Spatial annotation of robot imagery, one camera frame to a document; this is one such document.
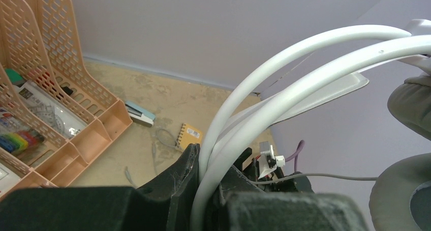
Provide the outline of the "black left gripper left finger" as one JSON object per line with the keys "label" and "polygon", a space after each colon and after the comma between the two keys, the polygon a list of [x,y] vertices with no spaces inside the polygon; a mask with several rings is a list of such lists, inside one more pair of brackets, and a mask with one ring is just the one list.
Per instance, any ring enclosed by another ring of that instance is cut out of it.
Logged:
{"label": "black left gripper left finger", "polygon": [[200,146],[139,188],[44,188],[1,201],[1,230],[189,230]]}

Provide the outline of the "white over-ear headphones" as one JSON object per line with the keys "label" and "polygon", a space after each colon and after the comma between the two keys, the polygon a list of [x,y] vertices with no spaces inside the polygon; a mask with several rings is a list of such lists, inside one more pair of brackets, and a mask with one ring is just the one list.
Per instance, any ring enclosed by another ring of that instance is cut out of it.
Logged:
{"label": "white over-ear headphones", "polygon": [[[361,39],[377,42],[317,68],[274,96],[234,114],[257,85],[288,63],[330,45]],[[414,19],[405,29],[386,25],[337,28],[302,40],[267,60],[234,89],[208,128],[199,156],[191,230],[203,229],[210,196],[246,146],[269,126],[345,95],[344,86],[333,95],[326,95],[323,89],[363,70],[399,60],[430,74],[429,54],[430,21]]]}

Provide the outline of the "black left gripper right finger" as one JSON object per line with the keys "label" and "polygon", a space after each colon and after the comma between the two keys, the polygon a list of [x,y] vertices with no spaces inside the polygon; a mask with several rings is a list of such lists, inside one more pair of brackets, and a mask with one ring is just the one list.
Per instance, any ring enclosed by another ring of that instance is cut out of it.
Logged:
{"label": "black left gripper right finger", "polygon": [[242,173],[246,148],[210,201],[210,230],[368,230],[353,200],[333,193],[265,192]]}

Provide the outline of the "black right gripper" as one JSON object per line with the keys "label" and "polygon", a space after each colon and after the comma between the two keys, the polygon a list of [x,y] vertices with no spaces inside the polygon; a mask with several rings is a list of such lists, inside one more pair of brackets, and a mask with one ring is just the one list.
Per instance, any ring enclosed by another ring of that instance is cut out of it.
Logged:
{"label": "black right gripper", "polygon": [[[258,161],[256,158],[242,159],[242,173],[251,181],[270,181],[284,177],[283,170],[277,167],[276,170],[269,175],[257,179],[259,176]],[[265,192],[298,192],[298,193],[313,193],[311,183],[307,177],[293,178],[285,181],[280,181],[272,184],[257,185],[258,188]]]}

